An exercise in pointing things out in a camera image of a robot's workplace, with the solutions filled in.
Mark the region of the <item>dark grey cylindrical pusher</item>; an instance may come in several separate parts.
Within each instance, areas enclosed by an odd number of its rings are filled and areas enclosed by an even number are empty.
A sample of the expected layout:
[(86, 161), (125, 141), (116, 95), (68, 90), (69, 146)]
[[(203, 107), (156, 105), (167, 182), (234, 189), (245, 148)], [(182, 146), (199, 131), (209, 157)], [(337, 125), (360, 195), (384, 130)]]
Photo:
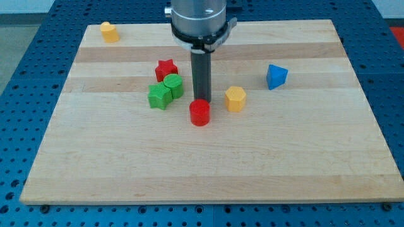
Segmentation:
[(211, 102), (211, 54), (191, 53), (194, 99)]

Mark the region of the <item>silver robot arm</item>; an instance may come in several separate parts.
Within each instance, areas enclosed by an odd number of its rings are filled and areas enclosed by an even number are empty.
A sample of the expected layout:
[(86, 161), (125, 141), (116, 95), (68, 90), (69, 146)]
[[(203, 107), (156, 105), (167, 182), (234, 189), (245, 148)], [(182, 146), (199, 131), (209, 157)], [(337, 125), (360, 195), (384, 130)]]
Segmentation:
[(174, 40), (190, 51), (194, 99), (211, 101), (211, 54), (230, 36), (226, 0), (171, 0), (164, 8)]

